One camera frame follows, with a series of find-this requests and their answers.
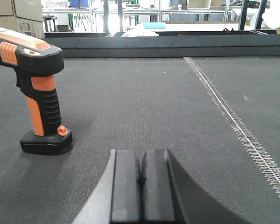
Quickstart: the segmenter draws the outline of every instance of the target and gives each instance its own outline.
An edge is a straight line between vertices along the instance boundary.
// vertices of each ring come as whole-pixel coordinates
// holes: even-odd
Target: orange and black scanner
[[[34,130],[20,140],[27,153],[54,155],[72,142],[70,129],[61,123],[54,74],[64,68],[60,48],[5,28],[0,28],[0,65],[11,67],[16,86],[25,94]]]

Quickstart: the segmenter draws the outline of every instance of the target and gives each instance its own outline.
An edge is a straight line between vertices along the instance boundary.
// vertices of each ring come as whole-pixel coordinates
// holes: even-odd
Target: conveyor belt
[[[195,62],[280,166],[280,58]],[[0,223],[71,223],[111,148],[140,158],[169,148],[224,206],[253,224],[280,223],[278,195],[183,58],[67,59],[56,85],[74,147],[60,156],[21,151],[32,127],[14,84],[0,67]]]

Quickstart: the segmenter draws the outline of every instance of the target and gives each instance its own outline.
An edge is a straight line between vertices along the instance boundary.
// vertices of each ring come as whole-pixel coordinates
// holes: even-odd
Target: blue box
[[[165,29],[166,23],[164,22],[143,22],[144,29]]]
[[[80,0],[80,7],[88,7],[88,0]],[[70,7],[79,8],[79,0],[71,0]]]

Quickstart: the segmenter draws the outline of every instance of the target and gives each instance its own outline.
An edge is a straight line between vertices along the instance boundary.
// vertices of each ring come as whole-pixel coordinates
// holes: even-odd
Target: scanner grip
[[[54,75],[38,77],[31,72],[14,70],[17,75],[17,86],[27,99],[35,135],[46,136],[56,133],[66,135],[67,130],[61,124]]]

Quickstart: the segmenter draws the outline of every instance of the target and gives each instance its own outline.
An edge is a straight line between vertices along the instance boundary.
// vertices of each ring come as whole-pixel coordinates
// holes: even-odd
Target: black pole
[[[238,30],[244,30],[245,28],[248,5],[249,5],[249,0],[242,1],[242,12],[239,20]]]
[[[259,6],[259,11],[258,11],[258,15],[257,15],[256,24],[255,24],[255,29],[261,29],[262,14],[265,13],[266,4],[267,4],[267,0],[261,0],[261,4]]]
[[[123,31],[123,9],[122,9],[122,0],[118,0],[118,16],[119,16],[119,25],[120,25],[120,32]]]
[[[104,0],[104,32],[109,33],[109,0]]]

